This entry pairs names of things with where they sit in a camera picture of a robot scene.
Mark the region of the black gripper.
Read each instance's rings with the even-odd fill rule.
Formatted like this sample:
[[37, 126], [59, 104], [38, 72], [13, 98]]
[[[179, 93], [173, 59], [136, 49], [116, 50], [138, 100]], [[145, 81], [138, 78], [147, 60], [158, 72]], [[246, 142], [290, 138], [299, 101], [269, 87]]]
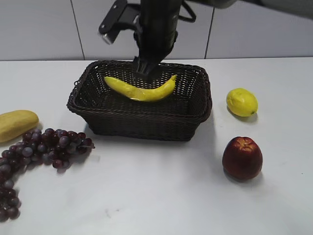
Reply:
[[171, 53], [177, 37], [180, 0], [142, 0], [140, 2], [138, 49], [133, 71], [141, 79], [159, 76], [159, 62]]

